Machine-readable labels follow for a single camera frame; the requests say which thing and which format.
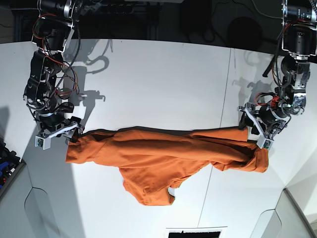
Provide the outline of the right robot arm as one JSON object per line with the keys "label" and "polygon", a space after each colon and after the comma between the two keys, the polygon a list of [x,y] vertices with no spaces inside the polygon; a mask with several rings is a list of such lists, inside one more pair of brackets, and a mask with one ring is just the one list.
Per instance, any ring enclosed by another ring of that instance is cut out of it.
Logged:
{"label": "right robot arm", "polygon": [[46,150],[54,137],[76,141],[83,131],[81,119],[66,118],[73,113],[69,98],[79,93],[74,62],[66,62],[62,54],[75,30],[83,2],[81,0],[39,0],[39,17],[32,28],[32,43],[38,49],[30,64],[30,76],[23,100],[34,121],[38,134],[35,146]]}

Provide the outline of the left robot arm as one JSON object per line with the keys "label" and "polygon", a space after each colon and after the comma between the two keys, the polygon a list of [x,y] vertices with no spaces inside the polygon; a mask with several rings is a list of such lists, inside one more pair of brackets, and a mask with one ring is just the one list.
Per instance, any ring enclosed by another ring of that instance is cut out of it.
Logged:
{"label": "left robot arm", "polygon": [[239,129],[251,128],[258,135],[257,145],[268,149],[274,137],[306,106],[306,85],[310,78],[309,58],[317,55],[317,2],[284,0],[282,30],[277,49],[263,73],[272,73],[276,88],[260,92],[252,102],[239,108]]}

